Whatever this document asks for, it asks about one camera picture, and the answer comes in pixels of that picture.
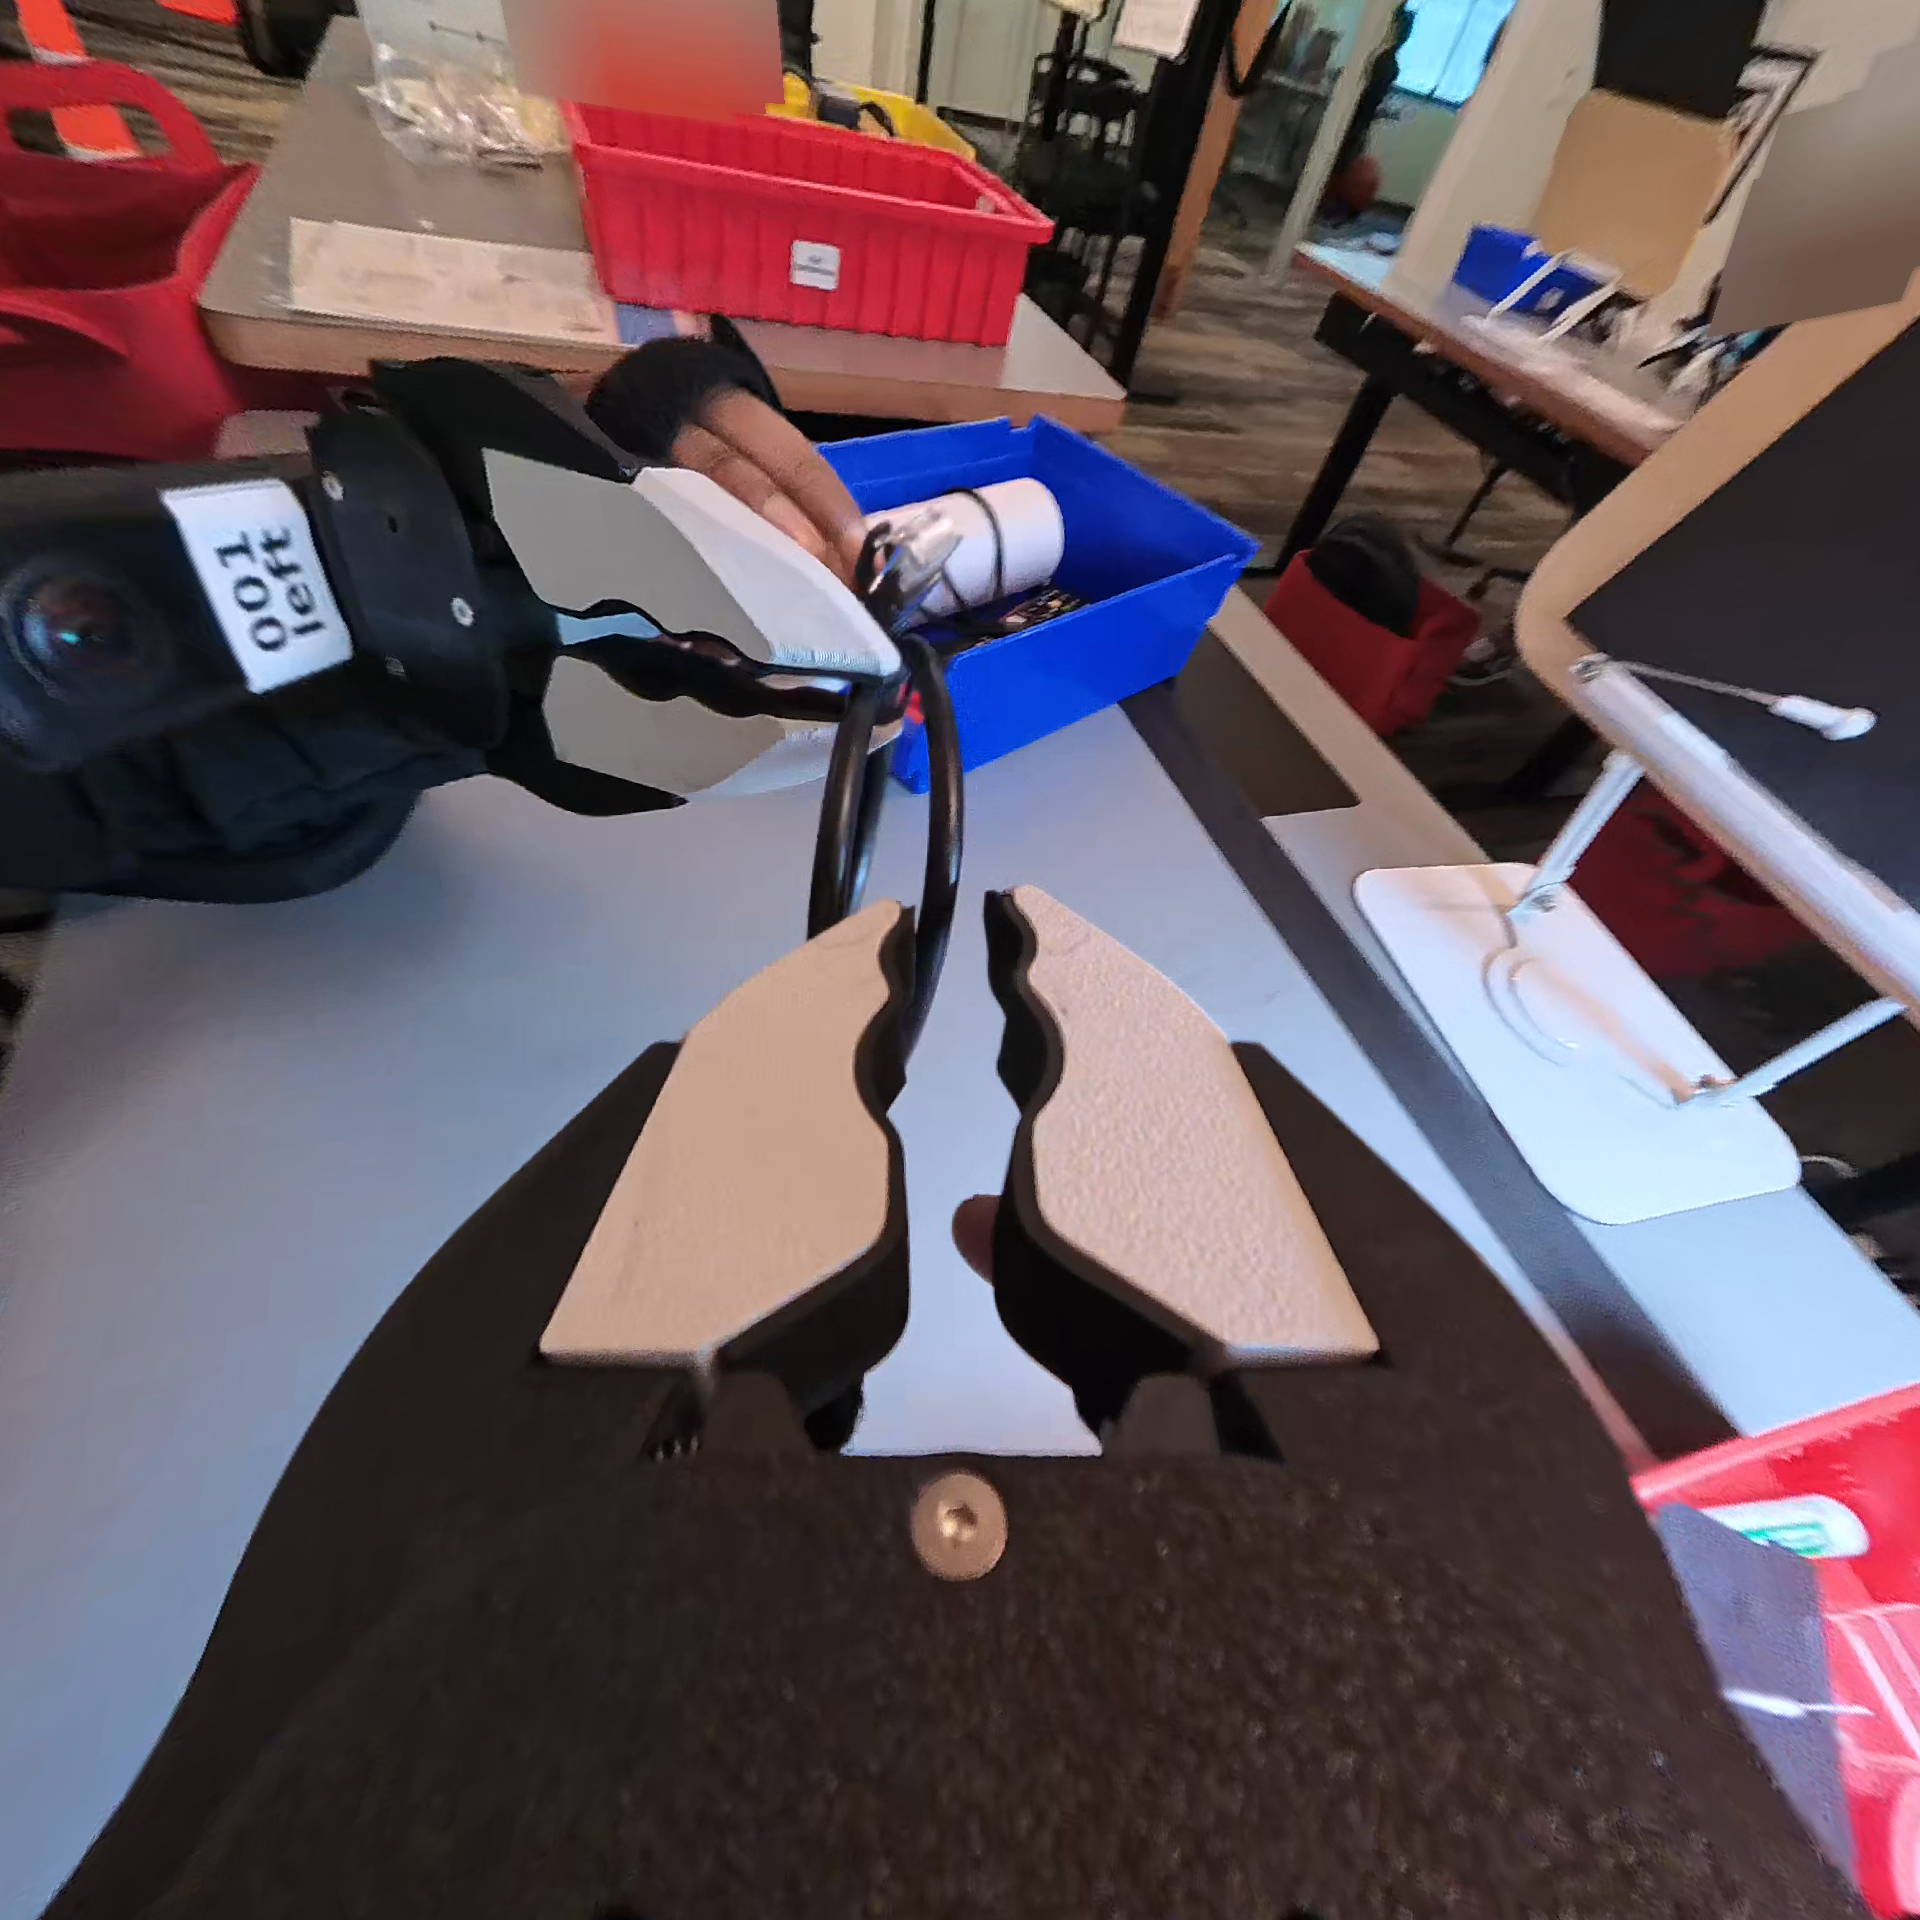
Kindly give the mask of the person's left hand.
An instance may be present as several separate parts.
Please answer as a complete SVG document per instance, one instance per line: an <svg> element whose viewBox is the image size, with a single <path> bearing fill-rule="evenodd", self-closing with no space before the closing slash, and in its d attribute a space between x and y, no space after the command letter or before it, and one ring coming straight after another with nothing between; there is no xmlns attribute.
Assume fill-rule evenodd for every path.
<svg viewBox="0 0 1920 1920"><path fill-rule="evenodd" d="M775 406L736 388L714 391L671 438L668 460L702 473L745 510L854 584L865 522L843 484Z"/></svg>

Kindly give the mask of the black board with wooden back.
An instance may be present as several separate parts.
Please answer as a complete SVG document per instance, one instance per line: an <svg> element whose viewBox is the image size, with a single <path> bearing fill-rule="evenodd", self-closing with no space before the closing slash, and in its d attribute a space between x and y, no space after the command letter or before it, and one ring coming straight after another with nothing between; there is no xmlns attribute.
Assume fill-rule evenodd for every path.
<svg viewBox="0 0 1920 1920"><path fill-rule="evenodd" d="M1591 88L1555 148L1533 237L1633 302L1666 295L1734 206L1819 66L1763 4L1600 4Z"/></svg>

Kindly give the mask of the white cylinder with black cap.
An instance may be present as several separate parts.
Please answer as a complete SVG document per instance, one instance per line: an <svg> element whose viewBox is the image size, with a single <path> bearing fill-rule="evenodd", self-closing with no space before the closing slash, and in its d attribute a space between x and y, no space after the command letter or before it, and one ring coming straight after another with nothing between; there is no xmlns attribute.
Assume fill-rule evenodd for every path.
<svg viewBox="0 0 1920 1920"><path fill-rule="evenodd" d="M995 609L1048 586L1061 564L1065 522L1035 476L962 487L871 520L910 553L910 584L924 584L917 621Z"/></svg>

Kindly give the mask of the white paper sheet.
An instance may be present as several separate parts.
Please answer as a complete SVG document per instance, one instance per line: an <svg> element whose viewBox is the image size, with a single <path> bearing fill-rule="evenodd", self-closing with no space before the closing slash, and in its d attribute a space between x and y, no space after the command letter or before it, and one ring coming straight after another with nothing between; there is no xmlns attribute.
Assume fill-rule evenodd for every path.
<svg viewBox="0 0 1920 1920"><path fill-rule="evenodd" d="M289 309L394 329L620 344L589 257L399 227L292 219Z"/></svg>

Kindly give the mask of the person's left forearm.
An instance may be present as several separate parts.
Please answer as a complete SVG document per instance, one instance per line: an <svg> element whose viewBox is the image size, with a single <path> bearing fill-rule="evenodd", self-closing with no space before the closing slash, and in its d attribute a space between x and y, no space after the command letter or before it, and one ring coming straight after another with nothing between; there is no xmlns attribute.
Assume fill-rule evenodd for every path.
<svg viewBox="0 0 1920 1920"><path fill-rule="evenodd" d="M29 772L2 760L2 888L173 904L328 895L479 763L413 722L311 696Z"/></svg>

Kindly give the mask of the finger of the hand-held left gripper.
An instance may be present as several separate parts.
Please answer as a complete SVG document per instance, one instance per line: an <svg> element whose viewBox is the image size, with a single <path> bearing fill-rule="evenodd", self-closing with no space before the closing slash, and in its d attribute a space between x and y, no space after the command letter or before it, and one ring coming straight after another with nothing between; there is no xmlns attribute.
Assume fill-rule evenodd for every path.
<svg viewBox="0 0 1920 1920"><path fill-rule="evenodd" d="M897 643L798 540L702 473L627 484L485 448L506 653L597 668L639 702L838 706L903 681Z"/></svg>
<svg viewBox="0 0 1920 1920"><path fill-rule="evenodd" d="M736 646L560 648L541 717L560 763L671 799L744 799L830 774L852 692L878 660L755 660Z"/></svg>

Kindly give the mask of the red plastic bin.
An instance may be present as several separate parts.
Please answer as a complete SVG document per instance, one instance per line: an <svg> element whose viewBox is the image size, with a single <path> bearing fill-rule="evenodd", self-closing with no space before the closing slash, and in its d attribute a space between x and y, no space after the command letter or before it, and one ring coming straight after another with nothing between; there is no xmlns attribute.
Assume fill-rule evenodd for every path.
<svg viewBox="0 0 1920 1920"><path fill-rule="evenodd" d="M1775 1786L1876 1916L1917 1914L1917 1385L1633 1479L1716 1679ZM1824 1495L1863 1557L1809 1562L1712 1522Z"/></svg>

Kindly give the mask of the long red ribbed bin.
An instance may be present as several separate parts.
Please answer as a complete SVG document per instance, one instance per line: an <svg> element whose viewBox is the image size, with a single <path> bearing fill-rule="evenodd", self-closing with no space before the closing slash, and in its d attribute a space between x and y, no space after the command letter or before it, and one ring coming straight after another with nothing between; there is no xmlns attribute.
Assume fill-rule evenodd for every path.
<svg viewBox="0 0 1920 1920"><path fill-rule="evenodd" d="M617 304L1004 347L1052 224L968 158L777 114L563 104Z"/></svg>

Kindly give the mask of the black board on white stand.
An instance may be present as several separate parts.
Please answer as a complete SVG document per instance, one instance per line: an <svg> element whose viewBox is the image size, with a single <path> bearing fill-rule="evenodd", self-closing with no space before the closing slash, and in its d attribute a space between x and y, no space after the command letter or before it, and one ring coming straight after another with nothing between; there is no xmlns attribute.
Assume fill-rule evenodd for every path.
<svg viewBox="0 0 1920 1920"><path fill-rule="evenodd" d="M1917 287L1796 319L1556 540L1522 664L1606 745L1533 864L1369 871L1354 908L1522 1164L1638 1227L1801 1184L1763 1097L1917 1025ZM1580 897L1658 793L1871 1000L1732 1074Z"/></svg>

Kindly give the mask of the wooden desk with black legs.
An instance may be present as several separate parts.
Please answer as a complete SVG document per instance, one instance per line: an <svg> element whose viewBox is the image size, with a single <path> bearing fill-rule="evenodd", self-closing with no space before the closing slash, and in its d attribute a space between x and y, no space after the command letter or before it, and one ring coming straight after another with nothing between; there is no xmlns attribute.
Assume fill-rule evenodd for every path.
<svg viewBox="0 0 1920 1920"><path fill-rule="evenodd" d="M1359 383L1278 545L1278 565L1331 530L1395 403L1577 517L1684 422L1658 383L1638 371L1608 374L1580 347L1485 319L1485 302L1457 287L1396 292L1388 261L1374 251L1306 242L1290 264L1324 292L1312 343Z"/></svg>

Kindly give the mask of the clear plastic bag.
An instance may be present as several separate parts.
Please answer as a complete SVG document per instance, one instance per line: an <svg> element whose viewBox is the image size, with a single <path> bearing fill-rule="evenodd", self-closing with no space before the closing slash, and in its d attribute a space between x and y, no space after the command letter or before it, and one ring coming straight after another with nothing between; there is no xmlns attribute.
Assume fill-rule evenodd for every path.
<svg viewBox="0 0 1920 1920"><path fill-rule="evenodd" d="M568 155L555 103L519 88L503 39L391 42L371 38L358 88L377 132L408 161L538 169Z"/></svg>

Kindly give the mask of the orange traffic cone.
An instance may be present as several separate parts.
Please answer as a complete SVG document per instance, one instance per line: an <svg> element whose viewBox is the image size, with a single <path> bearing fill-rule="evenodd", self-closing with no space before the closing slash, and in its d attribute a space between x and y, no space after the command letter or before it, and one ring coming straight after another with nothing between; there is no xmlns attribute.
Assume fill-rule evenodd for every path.
<svg viewBox="0 0 1920 1920"><path fill-rule="evenodd" d="M64 4L2 4L2 52L43 68L84 68L88 52ZM75 161L131 161L138 145L117 107L43 107L51 140Z"/></svg>

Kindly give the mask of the blue plastic bin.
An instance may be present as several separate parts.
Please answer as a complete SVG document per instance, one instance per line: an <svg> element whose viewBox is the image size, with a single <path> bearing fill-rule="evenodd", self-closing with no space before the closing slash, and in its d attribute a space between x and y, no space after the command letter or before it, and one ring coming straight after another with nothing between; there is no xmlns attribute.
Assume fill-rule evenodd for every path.
<svg viewBox="0 0 1920 1920"><path fill-rule="evenodd" d="M916 621L947 668L968 772L1172 679L1257 540L1052 422L916 429L822 448L870 522L962 487L1035 476L1061 508L1048 586Z"/></svg>
<svg viewBox="0 0 1920 1920"><path fill-rule="evenodd" d="M1497 318L1559 323L1573 311L1611 298L1619 275L1587 251L1550 249L1533 235L1478 224L1457 258L1452 287Z"/></svg>

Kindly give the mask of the red plastic basket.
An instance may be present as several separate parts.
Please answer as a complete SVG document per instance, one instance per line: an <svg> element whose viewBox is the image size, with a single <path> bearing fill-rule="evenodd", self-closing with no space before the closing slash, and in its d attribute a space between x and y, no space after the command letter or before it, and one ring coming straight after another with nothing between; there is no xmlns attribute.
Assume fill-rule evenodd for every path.
<svg viewBox="0 0 1920 1920"><path fill-rule="evenodd" d="M134 107L158 155L17 148L13 116ZM2 63L2 458L199 460L226 419L318 413L328 377L217 353L199 292L258 181L153 77Z"/></svg>

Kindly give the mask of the yellow plastic bin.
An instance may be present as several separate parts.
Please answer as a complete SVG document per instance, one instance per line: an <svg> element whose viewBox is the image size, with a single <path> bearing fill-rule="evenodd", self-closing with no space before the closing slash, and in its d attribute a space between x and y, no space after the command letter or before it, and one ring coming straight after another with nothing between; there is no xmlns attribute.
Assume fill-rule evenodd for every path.
<svg viewBox="0 0 1920 1920"><path fill-rule="evenodd" d="M864 82L812 80L785 70L784 97L766 114L974 161L974 145L929 107Z"/></svg>

